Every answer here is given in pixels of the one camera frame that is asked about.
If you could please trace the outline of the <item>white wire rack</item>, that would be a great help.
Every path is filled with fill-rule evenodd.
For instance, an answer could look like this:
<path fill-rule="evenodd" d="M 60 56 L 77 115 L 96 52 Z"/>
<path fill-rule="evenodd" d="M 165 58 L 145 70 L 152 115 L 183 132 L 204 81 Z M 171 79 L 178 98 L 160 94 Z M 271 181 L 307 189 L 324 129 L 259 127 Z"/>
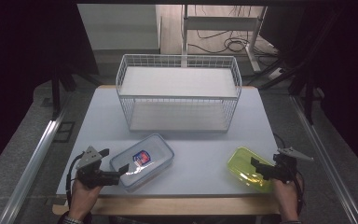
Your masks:
<path fill-rule="evenodd" d="M 233 56 L 126 54 L 116 77 L 133 132 L 224 133 L 241 85 Z"/>

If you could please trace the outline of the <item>person's left hand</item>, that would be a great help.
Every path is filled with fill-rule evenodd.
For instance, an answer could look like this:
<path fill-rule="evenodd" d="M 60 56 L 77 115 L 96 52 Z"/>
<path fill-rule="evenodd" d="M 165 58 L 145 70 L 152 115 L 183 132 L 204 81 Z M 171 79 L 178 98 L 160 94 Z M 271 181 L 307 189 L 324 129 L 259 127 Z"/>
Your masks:
<path fill-rule="evenodd" d="M 72 200 L 68 217 L 76 221 L 83 221 L 96 204 L 101 190 L 101 186 L 89 189 L 76 179 L 72 186 Z"/>

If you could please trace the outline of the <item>aluminium rail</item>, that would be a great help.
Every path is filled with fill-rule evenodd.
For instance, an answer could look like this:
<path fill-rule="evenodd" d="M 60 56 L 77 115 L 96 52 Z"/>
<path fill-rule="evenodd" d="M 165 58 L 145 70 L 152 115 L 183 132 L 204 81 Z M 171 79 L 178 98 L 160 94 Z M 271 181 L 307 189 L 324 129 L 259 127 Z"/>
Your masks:
<path fill-rule="evenodd" d="M 296 96 L 290 96 L 290 100 L 294 104 L 295 110 L 304 129 L 313 145 L 313 148 L 319 158 L 319 161 L 326 172 L 326 175 L 335 191 L 344 212 L 351 224 L 358 224 L 358 206 L 354 201 L 351 192 L 343 182 L 336 166 L 329 157 L 326 148 L 317 133 L 314 126 L 308 121 L 305 115 L 305 109 L 300 100 Z"/>
<path fill-rule="evenodd" d="M 16 188 L 14 188 L 9 197 L 6 207 L 0 215 L 0 224 L 13 224 L 21 207 L 26 199 L 26 196 L 34 183 L 36 175 L 48 153 L 49 147 L 53 142 L 54 136 L 58 131 L 63 117 L 67 111 L 67 106 L 71 101 L 72 93 L 69 93 L 62 103 L 62 109 L 58 115 L 48 122 L 48 126 L 44 130 L 34 153 L 29 159 Z"/>

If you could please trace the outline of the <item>black stand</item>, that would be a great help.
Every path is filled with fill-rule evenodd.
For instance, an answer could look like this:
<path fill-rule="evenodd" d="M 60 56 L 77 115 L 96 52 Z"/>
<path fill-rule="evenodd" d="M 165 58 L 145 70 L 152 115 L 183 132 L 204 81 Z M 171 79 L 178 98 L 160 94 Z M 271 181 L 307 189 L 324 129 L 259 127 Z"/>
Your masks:
<path fill-rule="evenodd" d="M 268 88 L 281 83 L 289 77 L 295 77 L 288 88 L 290 95 L 299 95 L 300 91 L 303 88 L 306 88 L 305 93 L 305 105 L 304 105 L 304 115 L 306 120 L 313 124 L 312 120 L 312 102 L 313 102 L 313 87 L 314 80 L 312 73 L 310 71 L 312 58 L 306 56 L 298 65 L 293 68 L 289 68 L 283 72 L 280 76 L 272 79 L 271 81 L 262 84 L 258 87 L 259 90 L 267 90 Z"/>
<path fill-rule="evenodd" d="M 74 91 L 76 89 L 76 82 L 73 75 L 78 75 L 97 87 L 102 85 L 101 81 L 81 71 L 72 64 L 67 63 L 65 65 L 56 66 L 51 77 L 53 120 L 56 120 L 62 112 L 60 86 L 63 86 L 66 91 Z"/>

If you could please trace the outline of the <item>white metal desk frame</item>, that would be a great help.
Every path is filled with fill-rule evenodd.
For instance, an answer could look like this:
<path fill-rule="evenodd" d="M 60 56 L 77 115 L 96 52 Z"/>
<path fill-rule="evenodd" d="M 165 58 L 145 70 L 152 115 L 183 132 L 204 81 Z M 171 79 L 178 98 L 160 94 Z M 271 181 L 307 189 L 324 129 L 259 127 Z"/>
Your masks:
<path fill-rule="evenodd" d="M 261 11 L 256 17 L 241 16 L 189 16 L 188 5 L 182 5 L 181 34 L 182 34 L 182 51 L 183 55 L 187 55 L 188 31 L 244 31 L 252 34 L 251 39 L 245 44 L 246 55 L 249 62 L 256 73 L 261 72 L 261 68 L 255 57 L 255 42 L 258 38 L 262 22 L 267 8 L 261 7 Z"/>

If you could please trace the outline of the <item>white cabinet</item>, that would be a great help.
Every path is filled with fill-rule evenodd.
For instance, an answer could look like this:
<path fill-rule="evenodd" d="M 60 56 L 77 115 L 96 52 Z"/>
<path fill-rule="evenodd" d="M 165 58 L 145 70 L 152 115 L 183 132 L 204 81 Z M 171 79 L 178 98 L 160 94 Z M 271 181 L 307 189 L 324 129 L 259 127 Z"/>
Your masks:
<path fill-rule="evenodd" d="M 77 8 L 94 50 L 160 48 L 156 5 L 78 4 Z"/>

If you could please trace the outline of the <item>yellow-green plastic container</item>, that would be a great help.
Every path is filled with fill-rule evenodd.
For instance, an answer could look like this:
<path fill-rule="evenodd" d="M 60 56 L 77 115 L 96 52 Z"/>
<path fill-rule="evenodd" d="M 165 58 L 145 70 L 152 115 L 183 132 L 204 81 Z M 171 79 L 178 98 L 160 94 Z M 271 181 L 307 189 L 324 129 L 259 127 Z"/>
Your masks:
<path fill-rule="evenodd" d="M 261 164 L 270 165 L 252 150 L 247 147 L 238 147 L 227 162 L 228 170 L 249 188 L 255 189 L 261 193 L 272 192 L 272 183 L 265 180 L 263 176 L 255 171 L 251 164 L 251 158 L 256 159 Z"/>

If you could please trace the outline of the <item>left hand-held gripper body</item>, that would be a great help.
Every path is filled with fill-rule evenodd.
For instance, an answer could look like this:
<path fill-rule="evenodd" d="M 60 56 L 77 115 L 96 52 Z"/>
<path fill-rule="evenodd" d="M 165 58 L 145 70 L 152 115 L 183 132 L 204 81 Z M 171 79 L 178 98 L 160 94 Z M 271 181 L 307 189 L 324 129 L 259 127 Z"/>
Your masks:
<path fill-rule="evenodd" d="M 100 151 L 89 146 L 76 167 L 77 179 L 89 189 L 97 186 L 113 186 L 119 182 L 120 176 L 117 172 L 105 172 L 100 169 L 102 158 L 104 157 L 100 155 Z"/>

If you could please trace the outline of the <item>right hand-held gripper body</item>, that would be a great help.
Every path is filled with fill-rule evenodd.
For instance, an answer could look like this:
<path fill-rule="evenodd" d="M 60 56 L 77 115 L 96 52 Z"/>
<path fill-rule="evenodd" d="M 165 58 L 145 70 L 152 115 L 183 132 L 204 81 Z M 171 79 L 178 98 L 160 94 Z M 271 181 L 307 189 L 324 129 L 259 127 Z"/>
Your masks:
<path fill-rule="evenodd" d="M 314 161 L 314 158 L 295 150 L 293 147 L 286 147 L 279 148 L 278 154 L 273 155 L 273 160 L 275 165 L 267 166 L 264 170 L 270 170 L 273 173 L 272 178 L 288 183 L 295 180 L 297 160 Z"/>

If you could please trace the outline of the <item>clear container with blue lid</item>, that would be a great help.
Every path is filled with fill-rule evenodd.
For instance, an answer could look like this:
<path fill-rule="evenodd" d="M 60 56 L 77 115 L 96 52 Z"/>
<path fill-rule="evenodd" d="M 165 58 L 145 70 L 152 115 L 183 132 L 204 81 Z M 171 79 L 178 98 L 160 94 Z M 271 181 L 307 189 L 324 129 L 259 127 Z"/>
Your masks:
<path fill-rule="evenodd" d="M 161 135 L 153 133 L 142 141 L 118 153 L 110 160 L 113 171 L 129 165 L 120 177 L 127 192 L 136 191 L 146 182 L 162 173 L 173 161 L 174 152 Z"/>

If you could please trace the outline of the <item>white power strip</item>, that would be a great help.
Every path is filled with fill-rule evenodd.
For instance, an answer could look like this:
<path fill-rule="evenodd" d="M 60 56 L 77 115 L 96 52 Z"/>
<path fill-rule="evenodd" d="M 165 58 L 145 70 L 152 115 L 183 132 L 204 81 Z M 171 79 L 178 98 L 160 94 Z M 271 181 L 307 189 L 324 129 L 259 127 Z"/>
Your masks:
<path fill-rule="evenodd" d="M 276 77 L 279 77 L 283 72 L 284 72 L 284 69 L 278 67 L 268 76 L 268 78 L 270 80 L 275 79 Z"/>

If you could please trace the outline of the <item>person's right hand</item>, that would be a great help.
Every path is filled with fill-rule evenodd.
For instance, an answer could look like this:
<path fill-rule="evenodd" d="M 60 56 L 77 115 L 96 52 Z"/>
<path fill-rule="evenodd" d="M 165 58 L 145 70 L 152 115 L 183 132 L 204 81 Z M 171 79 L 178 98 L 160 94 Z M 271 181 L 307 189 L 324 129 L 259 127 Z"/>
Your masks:
<path fill-rule="evenodd" d="M 271 182 L 282 221 L 299 220 L 296 184 L 294 182 L 283 183 L 278 179 L 272 179 Z"/>

